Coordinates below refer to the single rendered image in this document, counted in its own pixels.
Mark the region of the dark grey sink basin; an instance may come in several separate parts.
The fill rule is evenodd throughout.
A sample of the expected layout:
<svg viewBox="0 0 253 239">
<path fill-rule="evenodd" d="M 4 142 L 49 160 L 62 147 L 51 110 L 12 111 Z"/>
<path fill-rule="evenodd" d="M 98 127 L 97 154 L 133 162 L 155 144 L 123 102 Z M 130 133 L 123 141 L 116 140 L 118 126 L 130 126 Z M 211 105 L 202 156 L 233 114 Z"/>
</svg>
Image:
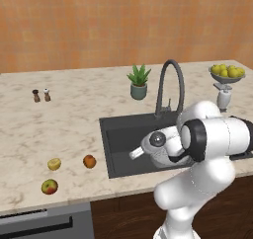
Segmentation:
<svg viewBox="0 0 253 239">
<path fill-rule="evenodd" d="M 103 118 L 100 120 L 108 175 L 111 179 L 192 166 L 228 156 L 253 157 L 253 123 L 236 117 L 186 119 L 176 126 L 178 114 L 168 112 Z M 141 146 L 144 154 L 131 160 Z"/>
</svg>

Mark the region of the dark grey arched faucet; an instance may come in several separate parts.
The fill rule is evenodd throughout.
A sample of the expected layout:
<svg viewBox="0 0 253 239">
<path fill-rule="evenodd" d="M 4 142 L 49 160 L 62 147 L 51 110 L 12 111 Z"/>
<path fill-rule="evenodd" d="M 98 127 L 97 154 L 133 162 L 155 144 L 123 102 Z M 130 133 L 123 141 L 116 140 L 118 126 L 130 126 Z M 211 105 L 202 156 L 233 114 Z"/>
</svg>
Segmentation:
<svg viewBox="0 0 253 239">
<path fill-rule="evenodd" d="M 164 84 L 164 78 L 165 78 L 165 73 L 166 73 L 167 67 L 170 64 L 176 70 L 176 73 L 178 76 L 178 83 L 179 83 L 179 101 L 178 101 L 178 106 L 177 106 L 177 110 L 176 110 L 177 114 L 181 113 L 183 111 L 183 107 L 184 107 L 185 82 L 184 82 L 183 72 L 182 72 L 181 67 L 179 66 L 177 61 L 175 61 L 174 59 L 168 59 L 163 64 L 161 74 L 160 74 L 158 94 L 157 94 L 157 100 L 156 100 L 156 108 L 155 108 L 155 113 L 154 113 L 154 115 L 157 119 L 160 119 L 162 117 L 163 84 Z"/>
</svg>

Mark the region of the red and green apple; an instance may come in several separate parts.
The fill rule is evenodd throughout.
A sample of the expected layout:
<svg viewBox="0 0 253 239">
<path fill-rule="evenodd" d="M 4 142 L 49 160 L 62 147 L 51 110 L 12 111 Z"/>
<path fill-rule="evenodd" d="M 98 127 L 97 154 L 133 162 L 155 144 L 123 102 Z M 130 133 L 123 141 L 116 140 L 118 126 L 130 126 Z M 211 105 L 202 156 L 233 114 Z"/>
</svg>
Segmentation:
<svg viewBox="0 0 253 239">
<path fill-rule="evenodd" d="M 42 183 L 42 192 L 46 195 L 54 194 L 58 189 L 57 181 L 48 179 Z"/>
</svg>

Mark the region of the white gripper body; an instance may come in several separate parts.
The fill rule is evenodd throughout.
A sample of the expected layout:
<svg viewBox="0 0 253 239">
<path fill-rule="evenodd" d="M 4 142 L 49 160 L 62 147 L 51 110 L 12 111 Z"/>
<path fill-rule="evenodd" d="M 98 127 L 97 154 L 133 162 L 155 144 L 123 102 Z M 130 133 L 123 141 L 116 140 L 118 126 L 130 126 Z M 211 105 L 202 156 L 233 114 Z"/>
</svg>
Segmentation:
<svg viewBox="0 0 253 239">
<path fill-rule="evenodd" d="M 134 160 L 144 154 L 144 151 L 141 146 L 137 147 L 136 149 L 132 150 L 129 154 L 131 160 Z"/>
</svg>

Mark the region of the grey dishwasher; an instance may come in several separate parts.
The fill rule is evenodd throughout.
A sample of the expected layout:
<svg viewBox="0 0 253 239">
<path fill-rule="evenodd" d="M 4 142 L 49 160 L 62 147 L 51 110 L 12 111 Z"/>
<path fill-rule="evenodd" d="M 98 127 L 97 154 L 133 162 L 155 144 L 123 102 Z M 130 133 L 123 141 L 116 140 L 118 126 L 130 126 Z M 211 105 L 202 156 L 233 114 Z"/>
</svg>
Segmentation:
<svg viewBox="0 0 253 239">
<path fill-rule="evenodd" d="M 73 227 L 13 239 L 95 239 L 89 202 L 0 215 L 0 234 L 59 224 L 73 218 Z"/>
</svg>

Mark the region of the grey fruit bowl on stand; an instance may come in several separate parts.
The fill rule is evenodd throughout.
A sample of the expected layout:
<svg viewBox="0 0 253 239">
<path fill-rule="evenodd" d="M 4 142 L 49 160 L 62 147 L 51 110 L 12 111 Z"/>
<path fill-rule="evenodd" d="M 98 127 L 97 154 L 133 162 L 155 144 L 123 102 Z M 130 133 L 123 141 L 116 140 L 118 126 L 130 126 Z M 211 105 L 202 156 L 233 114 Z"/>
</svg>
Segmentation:
<svg viewBox="0 0 253 239">
<path fill-rule="evenodd" d="M 209 73 L 211 74 L 211 77 L 215 80 L 215 83 L 213 85 L 218 90 L 216 104 L 219 110 L 222 113 L 225 113 L 231 100 L 232 88 L 230 87 L 230 84 L 239 82 L 242 78 L 245 77 L 245 74 L 239 75 L 238 77 L 222 77 L 220 75 L 212 73 L 211 68 L 209 68 Z"/>
</svg>

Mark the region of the orange peach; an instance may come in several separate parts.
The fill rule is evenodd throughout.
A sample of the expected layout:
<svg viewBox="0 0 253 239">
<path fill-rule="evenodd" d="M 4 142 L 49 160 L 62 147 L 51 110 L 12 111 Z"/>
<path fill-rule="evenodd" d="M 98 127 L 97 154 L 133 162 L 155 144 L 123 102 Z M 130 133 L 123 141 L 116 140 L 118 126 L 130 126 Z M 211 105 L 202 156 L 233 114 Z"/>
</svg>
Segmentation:
<svg viewBox="0 0 253 239">
<path fill-rule="evenodd" d="M 88 169 L 92 169 L 96 166 L 96 159 L 94 156 L 92 155 L 86 155 L 84 158 L 83 158 L 83 164 L 86 168 Z"/>
</svg>

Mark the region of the green plant in grey pot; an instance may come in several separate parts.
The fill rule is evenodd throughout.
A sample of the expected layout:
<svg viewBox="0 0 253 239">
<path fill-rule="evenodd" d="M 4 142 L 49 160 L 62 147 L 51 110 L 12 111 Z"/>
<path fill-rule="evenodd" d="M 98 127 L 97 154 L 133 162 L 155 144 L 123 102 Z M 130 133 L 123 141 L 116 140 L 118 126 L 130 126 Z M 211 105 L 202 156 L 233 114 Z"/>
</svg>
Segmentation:
<svg viewBox="0 0 253 239">
<path fill-rule="evenodd" d="M 145 70 L 145 65 L 132 66 L 132 72 L 127 75 L 130 81 L 130 95 L 135 100 L 142 100 L 147 93 L 147 80 L 150 70 Z"/>
</svg>

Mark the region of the dark brown cupboard door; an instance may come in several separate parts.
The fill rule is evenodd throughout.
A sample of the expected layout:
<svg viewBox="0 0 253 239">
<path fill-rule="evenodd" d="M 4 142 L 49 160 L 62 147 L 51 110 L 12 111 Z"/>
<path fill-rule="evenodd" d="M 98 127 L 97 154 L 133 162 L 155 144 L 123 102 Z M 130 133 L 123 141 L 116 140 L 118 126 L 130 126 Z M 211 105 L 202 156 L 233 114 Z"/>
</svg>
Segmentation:
<svg viewBox="0 0 253 239">
<path fill-rule="evenodd" d="M 95 239 L 152 239 L 166 212 L 146 193 L 91 203 Z M 253 176 L 237 178 L 195 216 L 202 239 L 253 239 Z"/>
</svg>

